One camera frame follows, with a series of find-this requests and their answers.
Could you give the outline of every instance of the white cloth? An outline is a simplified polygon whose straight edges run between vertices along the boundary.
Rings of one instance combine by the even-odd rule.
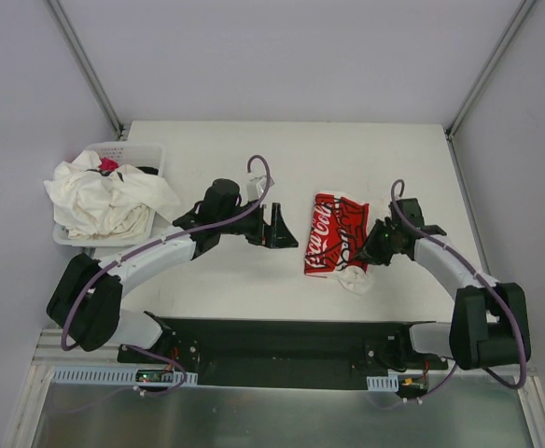
[[[108,177],[95,171],[98,154],[83,151],[61,162],[45,188],[54,204],[55,222],[71,239],[133,238],[144,234],[149,209],[173,221],[179,199],[162,177],[122,165]]]

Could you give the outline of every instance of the laundry basket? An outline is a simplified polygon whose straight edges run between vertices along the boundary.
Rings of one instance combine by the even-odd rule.
[[[112,161],[116,161],[119,165],[157,168],[159,170],[157,175],[161,177],[164,171],[164,149],[161,145],[155,143],[104,142],[95,143],[86,147],[86,149],[95,151],[101,158],[107,157]],[[52,237],[55,243],[59,245],[74,245],[78,247],[122,247],[137,245],[150,237],[153,222],[154,210],[150,210],[146,230],[141,237],[70,240],[67,229],[61,224],[55,224]]]

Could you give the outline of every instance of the gray wall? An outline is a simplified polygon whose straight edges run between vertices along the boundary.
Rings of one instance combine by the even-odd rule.
[[[132,119],[448,124],[520,0],[63,0]]]
[[[52,242],[42,180],[112,138],[43,2],[0,0],[0,445],[74,253]]]
[[[525,287],[545,387],[545,1],[455,143],[489,266]]]

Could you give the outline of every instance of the purple cable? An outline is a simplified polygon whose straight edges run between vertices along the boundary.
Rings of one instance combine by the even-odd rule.
[[[266,171],[266,185],[264,186],[264,191],[262,191],[262,195],[252,204],[251,207],[249,207],[247,210],[244,210],[242,213],[235,217],[230,217],[228,219],[224,219],[219,222],[215,222],[213,224],[207,224],[205,226],[196,227],[194,229],[189,229],[186,231],[179,231],[177,233],[173,233],[165,238],[166,241],[171,241],[174,238],[179,238],[181,236],[189,235],[191,233],[195,233],[196,231],[210,231],[212,229],[216,229],[217,227],[226,226],[227,224],[231,224],[232,222],[238,221],[244,217],[247,217],[250,213],[252,213],[254,210],[256,210],[258,207],[260,207],[260,204],[262,201],[264,201],[264,198],[269,192],[269,189],[271,187],[271,169],[269,168],[268,162],[260,156],[260,155],[254,155],[250,157],[247,161],[247,172],[252,172],[252,161],[258,159],[262,162],[264,165],[264,170]],[[121,262],[127,261],[128,259],[135,257],[138,254],[141,254],[142,252],[149,250],[150,248],[161,245],[161,240],[155,240],[151,243],[148,243],[146,245],[141,245],[137,249],[133,250],[132,252],[125,254],[123,257],[121,257]],[[104,266],[103,269],[101,269],[98,273],[96,273],[90,281],[82,288],[81,291],[79,291],[79,294],[76,297],[76,300],[74,301],[74,305],[71,307],[71,310],[69,310],[69,315],[67,315],[67,318],[65,319],[65,325],[63,325],[63,333],[61,334],[61,348],[68,352],[69,350],[72,350],[78,346],[78,343],[73,343],[71,345],[67,345],[67,335],[69,334],[69,329],[71,327],[71,323],[74,320],[74,317],[76,316],[77,309],[79,308],[79,305],[84,300],[84,297],[86,297],[86,294],[88,291],[94,286],[94,284],[98,281],[99,278],[101,278],[105,273],[108,273],[111,269],[115,268],[118,265],[116,261],[113,261],[106,266]]]
[[[490,295],[495,299],[496,303],[498,303],[498,306],[503,310],[503,313],[505,314],[505,317],[509,320],[511,331],[513,332],[513,337],[515,338],[515,343],[517,344],[517,350],[519,354],[519,381],[517,383],[509,383],[503,378],[501,378],[497,373],[490,369],[484,369],[490,376],[492,376],[494,379],[496,379],[499,383],[504,385],[505,387],[508,387],[509,389],[520,389],[524,387],[525,379],[527,378],[527,361],[525,359],[525,350],[524,350],[524,340],[522,338],[522,333],[519,330],[519,324],[517,323],[517,320],[515,319],[515,316],[511,312],[511,309],[505,301],[496,293],[496,291],[493,289],[493,287],[490,286],[490,284],[480,275],[480,273],[476,270],[476,268],[473,267],[473,265],[465,259],[463,255],[461,255],[459,252],[457,252],[455,249],[450,247],[449,245],[445,245],[442,241],[438,240],[437,238],[434,238],[431,235],[428,235],[427,233],[420,231],[417,227],[415,227],[409,219],[405,217],[403,212],[399,209],[397,206],[397,195],[395,193],[395,189],[397,188],[397,185],[401,185],[401,192],[399,193],[399,198],[403,196],[403,190],[405,190],[405,181],[403,179],[396,180],[393,185],[391,186],[391,203],[393,204],[393,208],[401,218],[401,221],[410,228],[413,232],[417,233],[418,235],[426,238],[427,240],[431,241],[435,245],[439,245],[440,247],[443,247],[447,252],[449,252],[451,255],[453,255],[461,264],[463,264],[466,269],[478,280],[478,282],[486,288],[486,290],[490,293]],[[429,393],[435,392],[439,387],[444,385],[446,381],[451,378],[451,376],[454,373],[456,365],[453,367],[451,372],[447,375],[447,377],[440,382],[439,385],[437,385],[434,389],[432,389]]]
[[[266,198],[266,195],[268,194],[269,189],[271,188],[271,169],[269,168],[268,162],[266,162],[266,160],[262,156],[254,155],[254,156],[250,157],[249,160],[247,161],[247,172],[248,173],[252,172],[252,169],[251,169],[252,162],[254,160],[256,160],[256,159],[260,160],[262,162],[262,164],[264,165],[264,170],[266,171],[266,185],[264,186],[264,190],[262,191],[262,195],[248,209],[244,210],[242,213],[240,213],[239,215],[237,215],[235,217],[230,217],[228,219],[224,219],[224,220],[216,222],[214,224],[208,224],[208,225],[205,225],[205,226],[196,227],[194,229],[189,229],[187,231],[179,231],[177,233],[173,233],[173,234],[171,234],[171,235],[169,235],[169,236],[167,236],[165,238],[165,242],[166,241],[171,241],[174,238],[179,238],[179,237],[184,236],[184,235],[189,235],[189,234],[194,233],[196,231],[208,231],[208,230],[216,229],[217,227],[226,226],[227,224],[231,224],[232,222],[238,221],[239,219],[242,219],[242,218],[248,216],[250,213],[252,213],[258,207],[260,207],[260,205],[262,204],[262,201],[264,201],[264,198]],[[132,252],[130,252],[129,254],[126,254],[125,256],[121,257],[121,262],[127,261],[128,259],[130,259],[132,257],[135,257],[138,254],[141,254],[145,250],[149,250],[149,248],[154,247],[155,245],[160,245],[160,244],[162,244],[162,241],[161,240],[156,240],[156,241],[153,241],[153,242],[148,243],[146,245],[142,245],[142,246],[138,247],[137,249],[133,250]],[[74,317],[76,315],[77,309],[79,308],[79,305],[82,303],[84,297],[86,296],[88,291],[92,288],[92,286],[98,281],[98,279],[101,278],[105,273],[109,272],[111,269],[113,269],[117,265],[118,265],[118,263],[116,261],[113,261],[113,262],[107,264],[106,266],[104,266],[103,269],[101,269],[98,273],[96,273],[90,279],[90,281],[86,284],[86,286],[84,286],[82,288],[82,290],[79,292],[79,294],[77,295],[76,300],[74,301],[74,305],[71,307],[71,310],[69,311],[69,315],[67,315],[67,318],[65,319],[65,325],[63,325],[63,333],[61,335],[61,348],[64,351],[69,351],[69,350],[72,350],[72,349],[78,347],[78,343],[73,343],[72,345],[67,345],[67,335],[69,334],[69,329],[71,327],[71,323],[74,320]],[[181,366],[181,364],[176,362],[174,359],[169,359],[167,357],[162,357],[160,355],[150,353],[147,350],[145,350],[144,348],[137,347],[135,345],[128,345],[128,347],[131,348],[132,350],[135,350],[138,353],[141,353],[142,355],[147,356],[147,357],[153,357],[155,359],[158,359],[160,361],[165,362],[166,364],[173,364],[174,366],[176,366],[183,373],[182,381],[180,381],[176,385],[172,385],[170,387],[167,387],[165,390],[160,391],[160,392],[146,391],[145,393],[147,393],[149,397],[158,397],[158,396],[170,394],[174,390],[177,390],[177,388],[181,387],[181,385],[184,384],[188,380],[188,374],[186,373],[185,369],[183,368],[183,366]],[[103,401],[106,401],[107,399],[110,399],[111,397],[114,397],[119,392],[121,392],[123,390],[128,390],[128,389],[129,389],[128,386],[117,388],[117,389],[109,392],[108,394],[103,395],[99,399],[97,399],[97,400],[95,400],[95,401],[93,401],[91,403],[85,404],[83,406],[80,406],[78,408],[75,408],[75,409],[70,409],[70,410],[58,409],[58,408],[56,408],[54,406],[54,404],[52,402],[49,403],[49,408],[52,409],[53,411],[58,412],[58,413],[78,413],[80,411],[84,411],[85,409],[89,409],[92,406],[95,406],[95,405],[97,405],[99,403],[102,403]]]

